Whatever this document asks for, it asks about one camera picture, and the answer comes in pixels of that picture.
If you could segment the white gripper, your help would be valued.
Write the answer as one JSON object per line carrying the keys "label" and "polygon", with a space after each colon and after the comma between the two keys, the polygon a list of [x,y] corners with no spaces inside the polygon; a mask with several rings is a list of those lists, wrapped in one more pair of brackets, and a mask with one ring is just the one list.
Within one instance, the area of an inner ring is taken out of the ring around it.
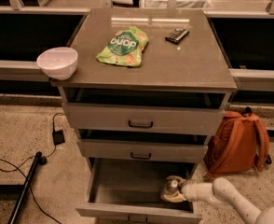
{"label": "white gripper", "polygon": [[181,203],[185,200],[190,202],[197,201],[209,201],[213,196],[212,183],[197,182],[195,180],[188,179],[187,181],[180,176],[171,175],[167,177],[168,180],[177,180],[181,193],[174,194],[162,194],[161,199],[171,203]]}

